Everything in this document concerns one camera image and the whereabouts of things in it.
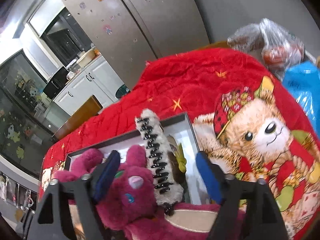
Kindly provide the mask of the silver double door refrigerator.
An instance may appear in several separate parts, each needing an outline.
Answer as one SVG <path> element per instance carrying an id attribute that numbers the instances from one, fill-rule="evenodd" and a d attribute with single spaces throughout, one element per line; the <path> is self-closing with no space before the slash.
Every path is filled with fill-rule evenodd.
<path id="1" fill-rule="evenodd" d="M 209 42 L 194 0 L 61 1 L 129 88 L 146 61 Z"/>

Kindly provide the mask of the blue plastic bag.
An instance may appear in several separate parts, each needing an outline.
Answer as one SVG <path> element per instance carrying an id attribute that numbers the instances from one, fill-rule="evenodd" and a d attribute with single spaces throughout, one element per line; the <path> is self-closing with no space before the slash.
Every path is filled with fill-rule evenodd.
<path id="1" fill-rule="evenodd" d="M 302 107 L 319 136 L 319 68 L 310 61 L 288 68 L 282 84 Z"/>

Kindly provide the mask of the clear plastic food bag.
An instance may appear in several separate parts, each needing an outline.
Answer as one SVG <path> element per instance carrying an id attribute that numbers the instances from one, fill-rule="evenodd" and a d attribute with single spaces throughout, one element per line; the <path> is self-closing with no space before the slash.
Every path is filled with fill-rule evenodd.
<path id="1" fill-rule="evenodd" d="M 263 65 L 280 81 L 285 72 L 304 60 L 305 45 L 283 26 L 263 18 L 239 28 L 227 38 L 230 48 L 258 56 Z"/>

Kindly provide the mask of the black storage box tray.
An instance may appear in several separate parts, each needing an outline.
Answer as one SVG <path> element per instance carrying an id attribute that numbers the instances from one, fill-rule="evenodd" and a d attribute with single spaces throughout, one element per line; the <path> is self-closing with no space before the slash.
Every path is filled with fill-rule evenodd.
<path id="1" fill-rule="evenodd" d="M 188 114 L 181 113 L 161 120 L 161 126 L 172 152 L 176 155 L 179 167 L 185 168 L 185 201 L 195 205 L 210 203 L 210 197 L 196 167 L 195 157 L 199 152 L 199 147 Z M 120 162 L 123 163 L 126 160 L 127 150 L 132 145 L 142 144 L 143 140 L 137 130 L 97 144 L 91 144 L 88 147 L 67 154 L 65 170 L 69 170 L 73 161 L 89 148 L 99 149 L 105 157 L 108 157 L 112 150 L 116 150 L 120 154 Z"/>

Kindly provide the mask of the dark green trash bin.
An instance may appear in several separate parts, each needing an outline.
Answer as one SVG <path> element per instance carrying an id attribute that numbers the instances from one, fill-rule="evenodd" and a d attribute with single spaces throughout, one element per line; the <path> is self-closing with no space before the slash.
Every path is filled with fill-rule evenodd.
<path id="1" fill-rule="evenodd" d="M 130 90 L 128 89 L 128 87 L 126 85 L 122 85 L 115 94 L 115 97 L 117 99 L 121 99 L 123 96 L 125 96 L 126 94 L 128 94 L 130 92 Z"/>

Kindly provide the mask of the black microwave oven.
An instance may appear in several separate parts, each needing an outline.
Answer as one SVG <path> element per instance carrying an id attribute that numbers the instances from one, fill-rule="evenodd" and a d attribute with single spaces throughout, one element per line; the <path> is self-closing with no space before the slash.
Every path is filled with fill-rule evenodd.
<path id="1" fill-rule="evenodd" d="M 48 98 L 53 100 L 57 96 L 57 94 L 61 92 L 61 90 L 67 83 L 68 73 L 69 71 L 64 66 L 62 66 L 53 74 L 53 76 L 50 78 L 45 88 L 43 89 L 44 94 L 46 94 Z"/>

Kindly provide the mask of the white kitchen cabinet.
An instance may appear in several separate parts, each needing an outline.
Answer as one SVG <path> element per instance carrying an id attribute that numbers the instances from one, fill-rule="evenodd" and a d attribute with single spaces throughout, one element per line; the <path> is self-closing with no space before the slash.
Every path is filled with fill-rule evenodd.
<path id="1" fill-rule="evenodd" d="M 53 101 L 69 115 L 74 114 L 91 96 L 95 96 L 106 108 L 118 101 L 116 92 L 123 84 L 100 55 L 68 81 Z"/>

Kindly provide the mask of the wooden chair back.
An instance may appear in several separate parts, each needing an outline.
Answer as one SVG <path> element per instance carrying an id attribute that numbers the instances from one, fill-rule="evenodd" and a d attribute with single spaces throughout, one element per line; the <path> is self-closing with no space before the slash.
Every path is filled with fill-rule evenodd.
<path id="1" fill-rule="evenodd" d="M 58 142 L 78 129 L 91 117 L 98 115 L 103 109 L 102 104 L 92 95 L 51 137 L 53 143 Z"/>

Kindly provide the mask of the red bear print blanket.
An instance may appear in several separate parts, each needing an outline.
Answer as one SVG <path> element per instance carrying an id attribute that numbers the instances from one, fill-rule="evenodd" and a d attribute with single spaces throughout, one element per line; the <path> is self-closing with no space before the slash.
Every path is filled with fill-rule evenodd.
<path id="1" fill-rule="evenodd" d="M 66 155 L 131 131 L 145 109 L 187 113 L 200 149 L 237 178 L 267 180 L 289 239 L 319 216 L 319 139 L 302 108 L 255 58 L 214 48 L 147 62 L 133 90 L 57 142 L 43 161 L 52 177 Z"/>

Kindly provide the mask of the pink plush bear toy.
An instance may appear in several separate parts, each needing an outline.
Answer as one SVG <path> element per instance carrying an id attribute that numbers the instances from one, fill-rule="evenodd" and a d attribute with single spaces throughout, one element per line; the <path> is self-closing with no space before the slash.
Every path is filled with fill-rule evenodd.
<path id="1" fill-rule="evenodd" d="M 96 205 L 107 228 L 126 239 L 206 239 L 217 218 L 217 204 L 178 203 L 172 216 L 156 203 L 151 171 L 142 146 L 129 148 L 106 196 Z"/>

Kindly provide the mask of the furry black hair claw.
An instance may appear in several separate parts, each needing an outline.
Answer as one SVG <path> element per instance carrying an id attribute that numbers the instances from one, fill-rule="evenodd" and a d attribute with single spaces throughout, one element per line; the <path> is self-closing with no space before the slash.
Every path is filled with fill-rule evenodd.
<path id="1" fill-rule="evenodd" d="M 147 168 L 151 171 L 157 205 L 164 213 L 173 215 L 174 205 L 182 201 L 183 187 L 174 178 L 173 152 L 159 117 L 150 109 L 142 110 L 135 118 L 136 130 L 140 132 L 147 157 Z"/>

